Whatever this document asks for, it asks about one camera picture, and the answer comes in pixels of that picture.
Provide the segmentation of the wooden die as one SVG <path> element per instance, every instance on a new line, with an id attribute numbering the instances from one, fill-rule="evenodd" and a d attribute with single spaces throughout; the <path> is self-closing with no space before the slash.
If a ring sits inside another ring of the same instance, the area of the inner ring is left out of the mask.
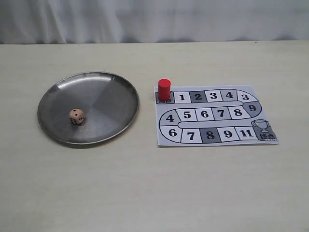
<path id="1" fill-rule="evenodd" d="M 72 124 L 79 125 L 85 120 L 84 112 L 81 109 L 72 109 L 69 113 L 69 118 Z"/>

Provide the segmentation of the red cylinder game piece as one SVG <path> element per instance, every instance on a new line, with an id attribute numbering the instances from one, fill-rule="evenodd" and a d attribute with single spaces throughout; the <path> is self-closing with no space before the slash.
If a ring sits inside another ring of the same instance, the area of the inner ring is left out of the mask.
<path id="1" fill-rule="evenodd" d="M 160 101 L 168 101 L 170 99 L 171 82 L 164 78 L 158 81 L 158 99 Z"/>

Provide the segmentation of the round stainless steel plate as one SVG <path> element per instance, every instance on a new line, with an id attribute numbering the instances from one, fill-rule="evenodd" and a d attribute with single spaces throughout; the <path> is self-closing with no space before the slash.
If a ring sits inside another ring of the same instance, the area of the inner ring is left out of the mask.
<path id="1" fill-rule="evenodd" d="M 37 110 L 38 123 L 55 142 L 86 148 L 115 138 L 133 124 L 139 96 L 125 78 L 108 72 L 83 72 L 50 87 Z M 85 120 L 71 123 L 69 113 L 81 109 Z"/>

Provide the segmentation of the paper game board sheet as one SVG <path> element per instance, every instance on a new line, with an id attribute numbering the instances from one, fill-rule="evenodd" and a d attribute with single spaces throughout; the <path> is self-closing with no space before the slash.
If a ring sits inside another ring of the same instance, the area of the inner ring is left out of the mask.
<path id="1" fill-rule="evenodd" d="M 279 143 L 252 86 L 172 87 L 155 112 L 159 146 Z"/>

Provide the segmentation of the white backdrop curtain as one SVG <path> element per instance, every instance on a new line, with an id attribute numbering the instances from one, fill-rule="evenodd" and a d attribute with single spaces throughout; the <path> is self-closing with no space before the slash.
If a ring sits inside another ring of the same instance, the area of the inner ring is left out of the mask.
<path id="1" fill-rule="evenodd" d="M 306 0 L 3 0 L 2 44 L 306 40 Z"/>

